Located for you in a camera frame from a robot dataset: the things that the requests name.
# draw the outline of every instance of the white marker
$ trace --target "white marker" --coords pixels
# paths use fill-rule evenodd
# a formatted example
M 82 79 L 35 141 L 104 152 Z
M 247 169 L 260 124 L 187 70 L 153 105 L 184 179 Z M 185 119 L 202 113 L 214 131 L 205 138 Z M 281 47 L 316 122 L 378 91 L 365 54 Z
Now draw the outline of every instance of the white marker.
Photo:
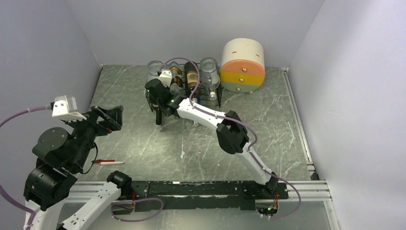
M 113 162 L 100 162 L 100 165 L 119 165 L 124 164 L 122 161 L 113 161 Z

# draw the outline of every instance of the white wall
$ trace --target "white wall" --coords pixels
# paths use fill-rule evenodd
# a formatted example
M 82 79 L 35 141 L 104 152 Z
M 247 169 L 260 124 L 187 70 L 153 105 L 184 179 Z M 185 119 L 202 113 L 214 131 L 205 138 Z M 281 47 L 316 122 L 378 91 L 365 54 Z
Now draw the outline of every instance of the white wall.
M 58 95 L 74 95 L 85 112 L 99 76 L 99 64 L 64 0 L 0 2 L 0 120 L 45 105 Z M 61 126 L 51 112 L 35 112 L 0 128 L 0 183 L 23 202 L 31 150 L 41 133 Z M 0 197 L 0 229 L 22 229 L 25 213 Z
M 406 2 L 326 0 L 291 66 L 342 229 L 406 229 Z
M 103 64 L 175 56 L 219 62 L 234 38 L 258 40 L 267 66 L 287 67 L 324 0 L 67 0 Z

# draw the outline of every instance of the marble tabletop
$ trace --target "marble tabletop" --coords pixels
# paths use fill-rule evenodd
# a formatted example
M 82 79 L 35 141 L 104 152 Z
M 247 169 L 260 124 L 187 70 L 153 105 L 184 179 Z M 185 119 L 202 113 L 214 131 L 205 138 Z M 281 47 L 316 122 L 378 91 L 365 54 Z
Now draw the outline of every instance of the marble tabletop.
M 133 180 L 252 180 L 237 157 L 218 146 L 215 132 L 193 127 L 191 120 L 163 117 L 155 125 L 155 113 L 144 94 L 147 67 L 105 65 L 91 105 L 124 107 L 123 127 L 106 137 L 96 138 L 98 159 L 116 159 L 125 164 L 94 164 L 82 181 L 105 181 L 120 170 Z M 259 140 L 254 149 L 265 164 L 287 180 L 310 180 L 306 157 L 299 138 L 291 101 L 281 69 L 267 68 L 262 86 L 252 94 L 223 92 L 219 111 L 236 111 L 250 125 Z M 89 154 L 85 170 L 94 158 Z

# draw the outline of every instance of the bottle cap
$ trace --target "bottle cap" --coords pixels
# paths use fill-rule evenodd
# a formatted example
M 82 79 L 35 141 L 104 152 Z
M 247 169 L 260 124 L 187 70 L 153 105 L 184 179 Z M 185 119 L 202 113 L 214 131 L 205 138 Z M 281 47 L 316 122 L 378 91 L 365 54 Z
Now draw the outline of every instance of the bottle cap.
M 215 92 L 210 92 L 209 100 L 210 101 L 217 100 L 217 94 Z

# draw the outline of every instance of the dark brown bottle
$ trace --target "dark brown bottle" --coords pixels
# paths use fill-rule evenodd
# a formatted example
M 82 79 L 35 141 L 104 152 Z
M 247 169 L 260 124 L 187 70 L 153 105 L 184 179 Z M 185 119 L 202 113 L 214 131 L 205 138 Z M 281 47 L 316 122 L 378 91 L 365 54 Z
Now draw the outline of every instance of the dark brown bottle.
M 193 66 L 192 63 L 186 62 L 185 64 L 185 80 L 186 80 L 186 93 L 189 96 L 194 88 L 196 87 L 198 83 L 198 77 L 197 77 L 197 71 L 196 68 Z M 199 98 L 200 97 L 200 86 L 196 89 L 196 92 L 193 95 L 194 98 Z

